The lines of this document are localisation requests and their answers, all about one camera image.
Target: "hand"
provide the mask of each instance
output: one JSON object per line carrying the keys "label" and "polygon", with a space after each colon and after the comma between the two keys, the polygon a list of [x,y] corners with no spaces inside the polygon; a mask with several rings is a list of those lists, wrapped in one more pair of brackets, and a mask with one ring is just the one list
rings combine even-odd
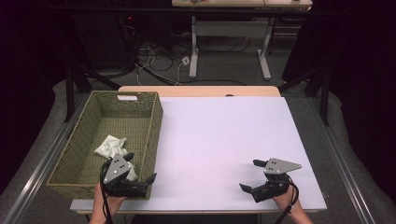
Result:
{"label": "hand", "polygon": [[[289,206],[293,195],[293,186],[289,185],[288,191],[280,196],[274,197],[273,200],[276,202],[277,206],[280,210],[285,211],[285,209]],[[305,223],[313,223],[306,212],[303,210],[300,204],[300,200],[297,200],[296,204],[291,208],[290,214],[288,216],[294,221],[296,224],[305,224]]]}
{"label": "hand", "polygon": [[[95,186],[95,193],[93,197],[93,210],[90,224],[105,224],[106,217],[103,211],[104,201],[99,183],[97,183]],[[110,214],[112,217],[114,217],[119,211],[124,200],[125,197],[107,197],[108,208],[110,209]]]}

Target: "desk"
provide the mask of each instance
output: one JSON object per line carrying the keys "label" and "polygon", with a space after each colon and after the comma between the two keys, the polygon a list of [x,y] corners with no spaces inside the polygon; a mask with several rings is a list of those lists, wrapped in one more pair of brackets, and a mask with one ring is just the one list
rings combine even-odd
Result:
{"label": "desk", "polygon": [[[267,7],[273,10],[278,8],[309,8],[311,0],[206,0],[193,4],[189,0],[173,0],[174,7]],[[274,26],[274,18],[268,21],[197,21],[194,16],[191,19],[192,52],[190,65],[190,78],[197,76],[198,48],[196,37],[199,35],[211,36],[250,36],[263,38],[262,48],[257,54],[265,80],[271,80],[265,53]]]}
{"label": "desk", "polygon": [[[180,88],[120,88],[120,91],[159,90],[163,126],[151,197],[147,201],[125,201],[119,214],[278,211],[272,200],[255,203],[251,195],[239,187],[239,183],[262,185],[265,182],[262,168],[254,166],[252,161],[272,157],[303,166],[290,172],[290,176],[300,189],[300,200],[306,211],[326,209],[289,108],[276,88]],[[174,91],[189,97],[173,97]],[[247,96],[243,96],[244,91],[248,92]],[[224,93],[236,97],[223,97]],[[214,97],[196,97],[199,94]],[[70,209],[90,214],[92,200],[74,200]]]}

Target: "wicker basket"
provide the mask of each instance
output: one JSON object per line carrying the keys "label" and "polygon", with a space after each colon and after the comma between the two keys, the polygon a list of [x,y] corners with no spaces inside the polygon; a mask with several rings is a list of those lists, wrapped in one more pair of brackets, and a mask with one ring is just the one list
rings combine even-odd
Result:
{"label": "wicker basket", "polygon": [[[137,101],[119,100],[135,96]],[[93,91],[47,186],[73,199],[92,199],[106,158],[94,153],[110,134],[126,138],[138,181],[154,172],[163,108],[157,92]],[[148,199],[151,187],[145,198]]]}

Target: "white cloth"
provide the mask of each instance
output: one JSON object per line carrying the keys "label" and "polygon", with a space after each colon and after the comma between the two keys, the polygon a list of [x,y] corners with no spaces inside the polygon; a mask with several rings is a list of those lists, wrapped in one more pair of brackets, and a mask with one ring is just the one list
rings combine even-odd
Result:
{"label": "white cloth", "polygon": [[[105,158],[114,158],[114,155],[116,155],[116,153],[120,153],[122,156],[125,156],[126,154],[128,154],[128,151],[125,148],[122,148],[125,141],[126,138],[118,139],[109,134],[105,141],[102,143],[102,145],[99,146],[99,148],[97,148],[94,152],[101,156],[104,156]],[[132,168],[126,178],[131,181],[135,181],[137,180],[137,174],[134,171],[135,166],[133,164],[131,165]]]}

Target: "desk leg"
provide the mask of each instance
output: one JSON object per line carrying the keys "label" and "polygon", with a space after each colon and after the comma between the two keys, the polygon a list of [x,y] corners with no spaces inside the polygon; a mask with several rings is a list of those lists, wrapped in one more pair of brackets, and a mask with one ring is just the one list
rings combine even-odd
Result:
{"label": "desk leg", "polygon": [[191,21],[191,35],[192,35],[192,50],[191,50],[191,63],[190,63],[190,78],[197,77],[197,64],[198,64],[198,48],[197,48],[197,34],[195,17],[192,16]]}
{"label": "desk leg", "polygon": [[265,59],[265,53],[268,50],[268,43],[270,42],[271,33],[273,29],[274,29],[274,18],[269,18],[268,26],[265,30],[265,38],[264,41],[262,42],[262,49],[257,50],[257,54],[260,60],[260,66],[262,68],[262,75],[264,76],[264,79],[267,81],[271,80],[271,74],[268,68],[267,60]]}

